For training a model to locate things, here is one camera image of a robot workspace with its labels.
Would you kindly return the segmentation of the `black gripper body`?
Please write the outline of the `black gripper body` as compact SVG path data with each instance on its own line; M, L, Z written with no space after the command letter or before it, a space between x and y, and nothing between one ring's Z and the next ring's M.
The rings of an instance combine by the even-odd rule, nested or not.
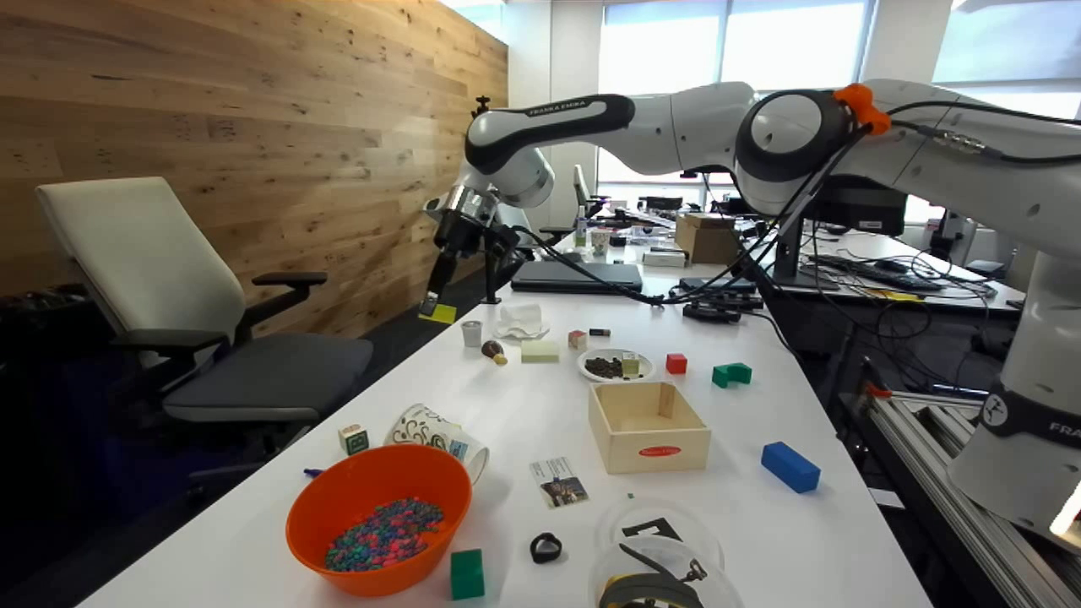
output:
M497 268L497 261L513 250L513 229L501 219L491 191L453 186L443 198L433 198L424 213L435 219L433 288L444 288L461 255L480 252L485 268Z

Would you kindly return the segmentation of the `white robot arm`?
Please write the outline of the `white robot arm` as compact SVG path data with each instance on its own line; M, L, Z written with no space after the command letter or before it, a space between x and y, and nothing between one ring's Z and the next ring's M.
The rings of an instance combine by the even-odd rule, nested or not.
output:
M627 169L733 174L761 213L789 222L829 174L907 191L1032 250L1018 334L949 484L1061 546L1081 512L1081 129L922 81L761 94L720 81L667 94L583 94L474 112L453 190L429 202L435 246L501 207L552 190L545 147L592 143Z

